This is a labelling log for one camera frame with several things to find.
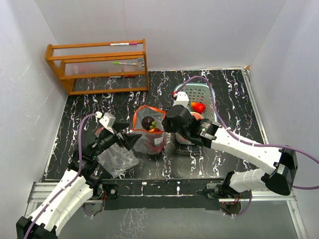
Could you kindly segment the watermelon slice toy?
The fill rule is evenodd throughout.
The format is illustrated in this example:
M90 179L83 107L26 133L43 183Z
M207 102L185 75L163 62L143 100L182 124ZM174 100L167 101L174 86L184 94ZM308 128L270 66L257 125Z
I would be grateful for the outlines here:
M202 115L197 112L191 112L191 115L194 116L196 120L203 119Z

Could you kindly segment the dark purple mangosteen toy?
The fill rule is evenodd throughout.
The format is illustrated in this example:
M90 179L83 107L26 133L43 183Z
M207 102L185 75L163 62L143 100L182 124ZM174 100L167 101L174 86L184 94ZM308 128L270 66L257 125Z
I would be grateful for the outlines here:
M145 130L152 130L157 127L157 121L151 116L144 117L142 120L142 127Z

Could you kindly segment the clear orange zip top bag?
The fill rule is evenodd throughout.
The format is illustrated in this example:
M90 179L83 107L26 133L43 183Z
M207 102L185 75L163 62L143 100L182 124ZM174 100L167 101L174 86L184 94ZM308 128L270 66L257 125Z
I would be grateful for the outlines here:
M147 105L135 111L131 133L141 135L134 146L136 152L155 155L163 150L165 139L161 122L164 117L164 111Z

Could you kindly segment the red green dragon fruit toy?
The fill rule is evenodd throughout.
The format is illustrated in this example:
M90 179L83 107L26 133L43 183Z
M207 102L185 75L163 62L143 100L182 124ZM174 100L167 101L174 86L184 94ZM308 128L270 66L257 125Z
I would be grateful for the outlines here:
M162 151L163 132L159 128L148 130L146 133L146 144L152 151Z

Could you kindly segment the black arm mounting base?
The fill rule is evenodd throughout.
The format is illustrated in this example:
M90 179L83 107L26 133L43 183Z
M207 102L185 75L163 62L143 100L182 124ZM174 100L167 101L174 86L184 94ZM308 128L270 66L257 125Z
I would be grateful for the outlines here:
M106 210L206 209L239 213L240 198L213 196L206 190L222 183L215 179L104 179Z

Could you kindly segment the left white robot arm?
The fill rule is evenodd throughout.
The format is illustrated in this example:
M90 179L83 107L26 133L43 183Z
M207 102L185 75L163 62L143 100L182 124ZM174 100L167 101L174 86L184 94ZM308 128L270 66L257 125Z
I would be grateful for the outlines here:
M75 212L90 198L103 193L101 180L93 176L98 166L98 156L112 146L133 149L141 134L127 134L127 123L116 123L115 128L100 128L92 143L80 145L72 155L62 179L44 202L28 217L16 223L19 239L56 239Z

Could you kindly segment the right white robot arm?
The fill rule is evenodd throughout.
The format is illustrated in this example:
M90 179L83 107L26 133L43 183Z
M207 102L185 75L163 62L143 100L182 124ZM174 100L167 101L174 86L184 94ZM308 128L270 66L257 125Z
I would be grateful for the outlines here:
M196 119L182 105L169 108L161 123L165 132L178 133L194 145L229 153L257 167L246 172L227 173L222 184L206 187L206 195L234 198L242 192L256 189L290 195L298 169L294 150L263 147L255 141L244 144L245 138L233 138L218 122Z

